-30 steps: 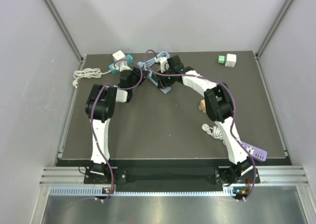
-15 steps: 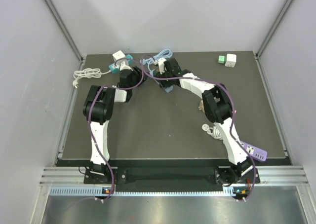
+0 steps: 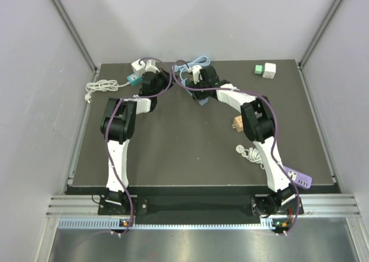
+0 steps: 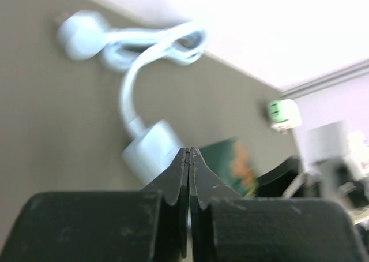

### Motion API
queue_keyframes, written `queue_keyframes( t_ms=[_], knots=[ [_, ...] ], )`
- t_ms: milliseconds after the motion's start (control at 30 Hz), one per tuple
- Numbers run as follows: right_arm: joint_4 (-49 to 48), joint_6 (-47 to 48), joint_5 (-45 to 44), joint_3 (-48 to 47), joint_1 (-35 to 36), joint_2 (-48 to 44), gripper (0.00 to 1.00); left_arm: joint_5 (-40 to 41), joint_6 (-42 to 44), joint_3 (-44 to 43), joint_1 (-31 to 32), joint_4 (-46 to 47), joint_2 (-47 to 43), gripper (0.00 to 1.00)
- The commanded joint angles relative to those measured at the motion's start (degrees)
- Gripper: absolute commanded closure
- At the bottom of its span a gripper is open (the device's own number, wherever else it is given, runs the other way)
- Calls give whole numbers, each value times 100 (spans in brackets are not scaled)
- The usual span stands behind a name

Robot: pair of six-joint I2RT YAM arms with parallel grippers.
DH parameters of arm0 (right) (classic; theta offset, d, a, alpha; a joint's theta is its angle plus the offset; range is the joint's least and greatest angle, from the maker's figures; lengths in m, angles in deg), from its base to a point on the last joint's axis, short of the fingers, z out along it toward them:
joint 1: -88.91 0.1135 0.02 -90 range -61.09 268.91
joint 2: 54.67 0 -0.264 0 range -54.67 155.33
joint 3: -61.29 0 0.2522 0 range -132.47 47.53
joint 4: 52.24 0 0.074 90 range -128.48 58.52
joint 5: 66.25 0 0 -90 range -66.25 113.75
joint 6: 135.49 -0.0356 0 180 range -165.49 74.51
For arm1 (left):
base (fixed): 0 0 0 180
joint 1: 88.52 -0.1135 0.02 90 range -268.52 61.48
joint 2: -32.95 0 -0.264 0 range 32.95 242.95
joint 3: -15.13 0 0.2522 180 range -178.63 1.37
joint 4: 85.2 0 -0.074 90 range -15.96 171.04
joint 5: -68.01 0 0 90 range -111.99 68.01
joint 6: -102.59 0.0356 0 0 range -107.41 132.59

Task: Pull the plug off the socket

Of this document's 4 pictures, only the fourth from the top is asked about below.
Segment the light blue power strip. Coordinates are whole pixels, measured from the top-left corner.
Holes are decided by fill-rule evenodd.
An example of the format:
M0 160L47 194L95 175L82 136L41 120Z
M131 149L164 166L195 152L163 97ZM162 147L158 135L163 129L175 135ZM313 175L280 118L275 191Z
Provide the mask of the light blue power strip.
M146 128L136 118L128 125L132 142L122 152L122 158L138 179L147 185L160 175L184 147L165 120Z

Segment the dark green cube adapter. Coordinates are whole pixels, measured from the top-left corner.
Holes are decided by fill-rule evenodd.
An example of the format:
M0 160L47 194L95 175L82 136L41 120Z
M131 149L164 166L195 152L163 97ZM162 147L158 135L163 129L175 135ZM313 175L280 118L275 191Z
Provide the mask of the dark green cube adapter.
M239 139L231 137L199 150L207 166L227 186L243 197L255 197L257 175L250 155Z

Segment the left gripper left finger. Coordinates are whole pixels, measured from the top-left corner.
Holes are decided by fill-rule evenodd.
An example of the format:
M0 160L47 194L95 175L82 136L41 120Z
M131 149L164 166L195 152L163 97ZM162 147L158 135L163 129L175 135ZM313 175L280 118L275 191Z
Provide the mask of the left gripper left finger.
M2 261L181 261L189 150L136 191L42 192L23 206Z

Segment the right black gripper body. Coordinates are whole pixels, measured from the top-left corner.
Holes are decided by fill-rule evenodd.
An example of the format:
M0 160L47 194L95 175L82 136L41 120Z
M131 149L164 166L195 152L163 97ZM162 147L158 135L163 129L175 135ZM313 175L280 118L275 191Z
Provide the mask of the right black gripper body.
M368 164L349 155L316 162L311 170L291 156L257 181L257 197L322 198L341 205L354 224L368 225Z

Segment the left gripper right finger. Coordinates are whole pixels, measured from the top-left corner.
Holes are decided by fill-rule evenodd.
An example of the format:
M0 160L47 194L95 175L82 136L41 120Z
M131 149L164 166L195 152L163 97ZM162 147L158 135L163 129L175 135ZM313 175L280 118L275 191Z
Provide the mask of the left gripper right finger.
M189 152L194 261L367 261L340 205L322 199L244 198Z

